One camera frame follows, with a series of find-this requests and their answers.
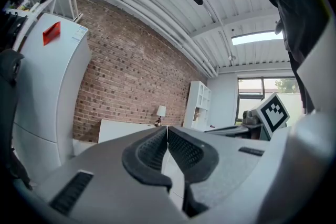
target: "white cabinet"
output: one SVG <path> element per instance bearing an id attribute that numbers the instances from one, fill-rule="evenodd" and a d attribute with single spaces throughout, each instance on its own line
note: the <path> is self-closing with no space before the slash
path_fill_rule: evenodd
<path id="1" fill-rule="evenodd" d="M 200 131 L 207 129 L 211 90 L 200 81 L 192 81 L 183 127 Z"/>
<path id="2" fill-rule="evenodd" d="M 59 21 L 60 36 L 44 46 L 42 33 Z M 20 52 L 24 59 L 17 77 L 13 144 L 36 183 L 73 157 L 73 114 L 91 59 L 87 31 L 69 20 L 43 14 Z"/>

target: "window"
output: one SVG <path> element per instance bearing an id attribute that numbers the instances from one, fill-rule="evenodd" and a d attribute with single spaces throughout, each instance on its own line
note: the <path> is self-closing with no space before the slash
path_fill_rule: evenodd
<path id="1" fill-rule="evenodd" d="M 295 78 L 239 79 L 238 92 L 236 122 L 242 122 L 244 111 L 251 110 L 274 92 L 290 115 L 287 126 L 292 126 L 302 116 L 301 95 Z"/>

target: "fluorescent light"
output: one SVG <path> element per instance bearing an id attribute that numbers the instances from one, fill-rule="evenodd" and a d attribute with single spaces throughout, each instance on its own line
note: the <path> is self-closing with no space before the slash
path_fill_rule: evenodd
<path id="1" fill-rule="evenodd" d="M 274 31 L 252 33 L 243 36 L 237 36 L 232 38 L 233 45 L 245 44 L 250 42 L 284 39 L 282 32 L 276 35 Z"/>

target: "table lamp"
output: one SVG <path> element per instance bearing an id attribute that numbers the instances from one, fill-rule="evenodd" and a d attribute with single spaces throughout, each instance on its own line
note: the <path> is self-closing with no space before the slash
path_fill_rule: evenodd
<path id="1" fill-rule="evenodd" d="M 166 117 L 166 107 L 160 105 L 156 114 L 159 116 L 159 119 L 155 122 L 155 126 L 158 127 L 161 126 L 161 117 Z"/>

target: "white pipe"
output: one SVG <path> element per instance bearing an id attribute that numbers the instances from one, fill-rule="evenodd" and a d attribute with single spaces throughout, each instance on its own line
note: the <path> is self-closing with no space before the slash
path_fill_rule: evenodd
<path id="1" fill-rule="evenodd" d="M 205 63 L 205 66 L 210 68 L 212 74 L 214 74 L 216 77 L 218 76 L 218 73 L 213 68 L 213 66 L 210 64 L 209 60 L 205 57 L 205 55 L 200 50 L 200 48 L 196 45 L 194 40 L 178 25 L 178 23 L 176 23 L 168 14 L 162 11 L 159 7 L 157 7 L 151 1 L 149 0 L 139 0 L 139 1 L 145 4 L 148 8 L 152 9 L 154 12 L 156 12 L 160 16 L 162 16 L 163 19 L 165 19 L 174 29 L 176 29 L 178 33 L 181 34 L 192 45 L 192 47 L 198 52 L 198 54 L 203 58 L 203 62 Z"/>
<path id="2" fill-rule="evenodd" d="M 201 68 L 206 70 L 206 72 L 208 73 L 208 75 L 210 77 L 213 77 L 211 71 L 208 69 L 208 67 L 206 65 L 204 65 L 204 62 L 201 60 L 201 58 L 191 49 L 189 49 L 188 47 L 183 47 L 179 44 L 179 42 L 176 41 L 179 40 L 180 42 L 184 42 L 181 37 L 179 37 L 175 31 L 173 31 L 168 25 L 166 25 L 164 22 L 162 22 L 159 18 L 157 18 L 153 13 L 149 12 L 148 10 L 146 10 L 144 7 L 142 7 L 141 5 L 139 5 L 138 3 L 134 2 L 133 0 L 116 0 L 119 3 L 122 3 L 123 5 L 125 5 L 127 8 L 131 9 L 132 11 L 140 14 L 142 17 L 144 17 L 147 21 L 151 22 L 155 27 L 157 27 L 160 31 L 162 31 L 165 35 L 167 35 L 171 40 L 173 40 L 176 44 L 178 44 L 178 46 L 181 49 L 185 50 L 185 53 L 190 57 L 190 59 L 194 59 L 194 62 Z"/>

